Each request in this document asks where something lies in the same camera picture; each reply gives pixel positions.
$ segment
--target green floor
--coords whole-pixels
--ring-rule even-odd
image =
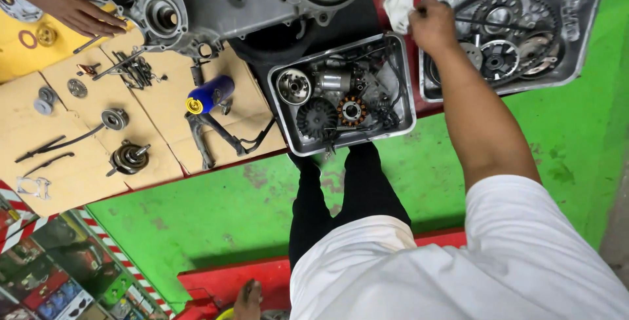
[[[544,185],[595,248],[619,183],[629,123],[629,0],[603,0],[582,77],[505,99],[530,143]],[[461,226],[463,178],[444,116],[376,143],[413,232]],[[341,149],[321,178],[328,207],[343,193]],[[286,156],[94,203],[89,210],[170,306],[189,299],[177,273],[284,255],[297,170]]]

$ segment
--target blue can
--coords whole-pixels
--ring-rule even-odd
[[[231,77],[220,75],[193,89],[185,100],[185,108],[193,114],[206,114],[227,99],[234,92],[234,87]]]

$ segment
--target white t-shirt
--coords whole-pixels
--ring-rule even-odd
[[[629,319],[629,292],[545,188],[512,175],[466,197],[467,247],[416,247],[389,216],[334,229],[295,265],[291,320]]]

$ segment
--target black pants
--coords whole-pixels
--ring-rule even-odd
[[[330,216],[325,205],[319,169],[303,169],[293,202],[293,223],[288,242],[291,270],[297,260],[332,229],[369,216],[386,215],[411,226],[411,219],[384,176],[378,149],[372,142],[350,147],[345,160],[343,208]]]

